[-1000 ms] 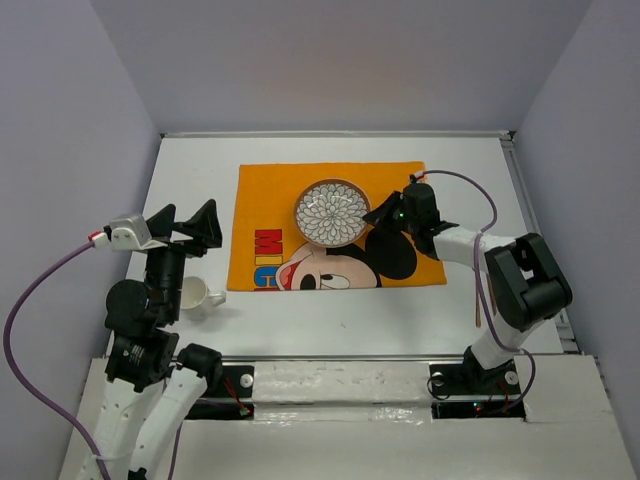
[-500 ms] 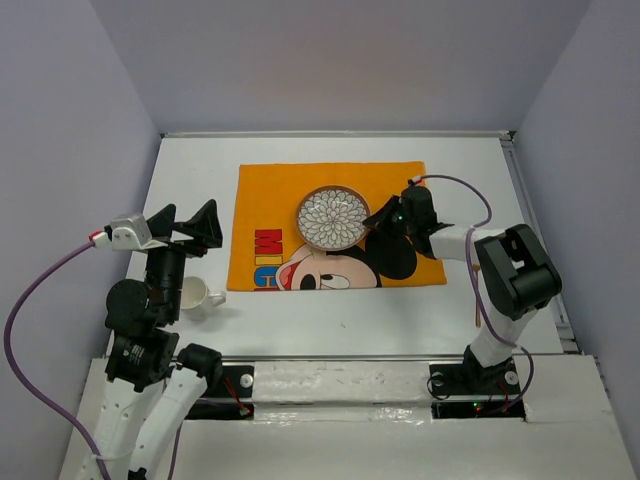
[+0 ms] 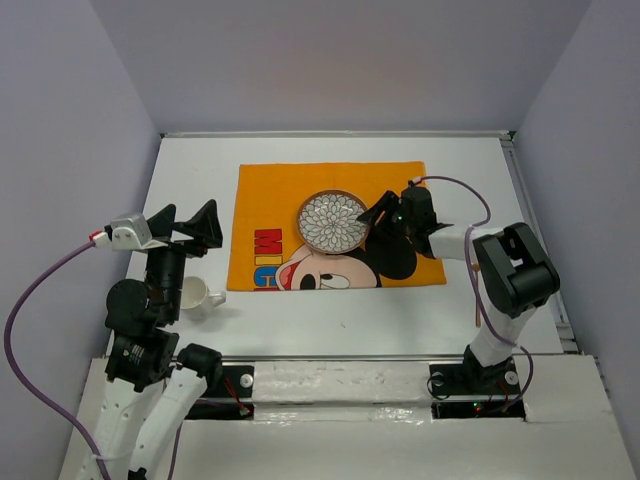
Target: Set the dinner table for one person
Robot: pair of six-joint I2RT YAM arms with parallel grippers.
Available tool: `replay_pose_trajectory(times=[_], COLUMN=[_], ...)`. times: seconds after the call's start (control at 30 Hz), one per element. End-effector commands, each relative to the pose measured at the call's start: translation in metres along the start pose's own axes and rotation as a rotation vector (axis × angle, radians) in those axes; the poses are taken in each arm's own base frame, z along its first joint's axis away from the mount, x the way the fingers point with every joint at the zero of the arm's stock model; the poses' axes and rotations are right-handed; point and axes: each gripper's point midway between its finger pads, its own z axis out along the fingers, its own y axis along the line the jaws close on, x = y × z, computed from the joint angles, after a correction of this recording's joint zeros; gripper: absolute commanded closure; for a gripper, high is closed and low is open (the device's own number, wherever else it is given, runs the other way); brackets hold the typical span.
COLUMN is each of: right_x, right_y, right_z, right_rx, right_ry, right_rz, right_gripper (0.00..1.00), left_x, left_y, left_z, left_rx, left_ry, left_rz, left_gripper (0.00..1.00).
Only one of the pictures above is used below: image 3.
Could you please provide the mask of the floral patterned plate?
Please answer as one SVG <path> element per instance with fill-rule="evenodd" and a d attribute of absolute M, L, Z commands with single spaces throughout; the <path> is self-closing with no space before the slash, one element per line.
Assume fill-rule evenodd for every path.
<path fill-rule="evenodd" d="M 369 227 L 358 220 L 366 210 L 366 204 L 350 192 L 323 190 L 300 207 L 297 231 L 304 243 L 317 252 L 351 252 L 364 243 L 369 232 Z"/>

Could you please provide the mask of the white mug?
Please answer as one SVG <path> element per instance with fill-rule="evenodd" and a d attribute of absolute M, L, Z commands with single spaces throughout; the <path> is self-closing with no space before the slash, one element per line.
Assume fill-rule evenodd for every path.
<path fill-rule="evenodd" d="M 185 277 L 182 285 L 181 313 L 193 321 L 210 318 L 215 310 L 226 302 L 224 291 L 211 291 L 204 279 Z"/>

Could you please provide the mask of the copper knife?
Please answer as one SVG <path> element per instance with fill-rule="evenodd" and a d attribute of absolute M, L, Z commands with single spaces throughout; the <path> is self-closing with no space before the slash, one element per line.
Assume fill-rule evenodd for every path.
<path fill-rule="evenodd" d="M 471 271 L 472 271 L 471 286 L 474 292 L 474 301 L 475 301 L 475 327 L 480 328 L 483 323 L 482 306 L 481 306 L 482 301 L 481 301 L 481 296 L 478 289 L 480 266 L 477 263 L 472 263 Z"/>

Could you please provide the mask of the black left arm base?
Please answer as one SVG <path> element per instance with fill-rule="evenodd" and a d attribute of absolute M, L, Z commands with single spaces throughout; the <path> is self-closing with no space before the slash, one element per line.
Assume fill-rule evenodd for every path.
<path fill-rule="evenodd" d="M 187 420 L 252 420 L 254 366 L 225 364 L 220 381 L 208 387 L 189 410 Z"/>

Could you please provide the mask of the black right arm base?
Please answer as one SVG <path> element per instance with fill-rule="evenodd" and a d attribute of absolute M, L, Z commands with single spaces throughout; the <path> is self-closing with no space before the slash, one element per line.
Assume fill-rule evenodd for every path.
<path fill-rule="evenodd" d="M 513 360 L 475 385 L 464 376 L 461 363 L 431 364 L 426 388 L 432 397 L 434 420 L 526 418 Z"/>

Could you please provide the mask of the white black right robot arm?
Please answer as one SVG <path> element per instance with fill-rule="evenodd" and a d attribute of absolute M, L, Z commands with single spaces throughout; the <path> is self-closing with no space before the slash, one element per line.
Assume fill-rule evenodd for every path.
<path fill-rule="evenodd" d="M 483 323 L 441 385 L 479 393 L 510 371 L 524 325 L 559 290 L 560 278 L 527 224 L 482 233 L 478 225 L 441 223 L 421 183 L 411 181 L 399 194 L 386 191 L 368 210 L 339 201 L 336 193 L 314 196 L 299 210 L 303 245 L 282 265 L 259 267 L 253 288 L 379 288 L 383 280 L 410 279 L 420 257 L 460 260 Z"/>

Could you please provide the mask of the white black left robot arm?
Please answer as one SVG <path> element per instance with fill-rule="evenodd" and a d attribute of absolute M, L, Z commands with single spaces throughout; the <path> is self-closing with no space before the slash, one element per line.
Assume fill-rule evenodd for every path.
<path fill-rule="evenodd" d="M 151 218 L 131 214 L 93 235 L 99 245 L 146 256 L 144 276 L 114 284 L 106 297 L 113 343 L 104 394 L 80 479 L 150 479 L 192 406 L 215 392 L 222 356 L 205 346 L 177 347 L 187 259 L 221 247 L 215 200 L 187 221 L 169 204 Z"/>

